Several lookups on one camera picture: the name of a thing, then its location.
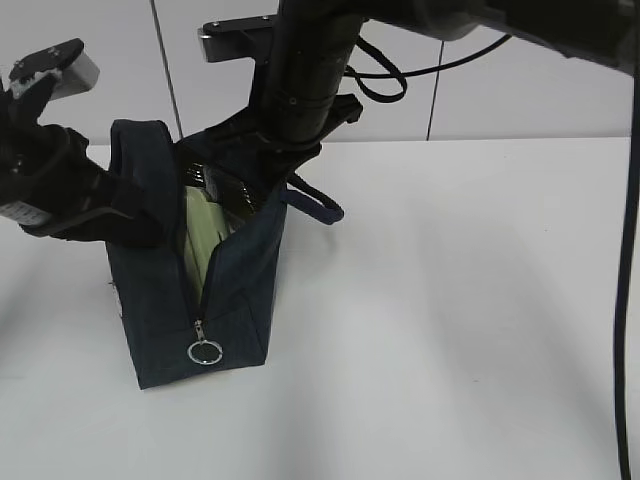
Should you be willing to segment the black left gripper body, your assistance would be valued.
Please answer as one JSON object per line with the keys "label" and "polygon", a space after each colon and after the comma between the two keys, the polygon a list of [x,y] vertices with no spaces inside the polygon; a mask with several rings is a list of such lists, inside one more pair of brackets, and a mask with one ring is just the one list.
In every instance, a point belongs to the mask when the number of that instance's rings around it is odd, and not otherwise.
{"label": "black left gripper body", "polygon": [[37,123],[51,93],[1,92],[1,215],[33,237],[107,238],[110,173],[78,132]]}

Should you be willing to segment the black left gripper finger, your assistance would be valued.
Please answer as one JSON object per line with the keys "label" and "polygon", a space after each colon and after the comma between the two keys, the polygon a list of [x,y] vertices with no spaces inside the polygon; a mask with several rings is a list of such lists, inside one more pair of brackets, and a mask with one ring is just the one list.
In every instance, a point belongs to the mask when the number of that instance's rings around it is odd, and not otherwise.
{"label": "black left gripper finger", "polygon": [[104,213],[79,222],[77,218],[53,217],[47,222],[49,236],[57,239],[94,242],[104,241],[135,248],[151,248],[162,243],[164,227],[148,211],[142,209],[132,217],[116,213]]}
{"label": "black left gripper finger", "polygon": [[148,209],[146,191],[131,179],[103,171],[97,180],[97,217],[140,220],[155,216]]}

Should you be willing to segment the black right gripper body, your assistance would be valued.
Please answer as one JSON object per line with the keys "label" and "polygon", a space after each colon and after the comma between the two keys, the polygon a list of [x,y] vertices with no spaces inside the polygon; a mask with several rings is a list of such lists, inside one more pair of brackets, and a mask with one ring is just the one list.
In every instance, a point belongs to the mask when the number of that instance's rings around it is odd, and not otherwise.
{"label": "black right gripper body", "polygon": [[318,156],[323,140],[343,124],[357,122],[362,112],[353,94],[304,101],[269,92],[204,131],[202,163],[262,192]]}

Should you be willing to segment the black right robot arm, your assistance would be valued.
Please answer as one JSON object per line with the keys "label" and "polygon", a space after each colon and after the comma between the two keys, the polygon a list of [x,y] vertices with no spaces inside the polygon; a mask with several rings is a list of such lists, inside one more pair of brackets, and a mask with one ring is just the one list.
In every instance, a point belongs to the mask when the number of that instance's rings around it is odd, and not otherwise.
{"label": "black right robot arm", "polygon": [[279,170],[286,154],[317,152],[328,134],[355,122],[361,105],[339,86],[365,79],[349,64],[355,49],[381,58],[361,34],[369,21],[442,41],[483,26],[567,58],[639,72],[635,1],[283,1],[272,15],[200,29],[208,62],[249,58],[255,65],[248,105],[203,132],[203,161],[242,152]]}

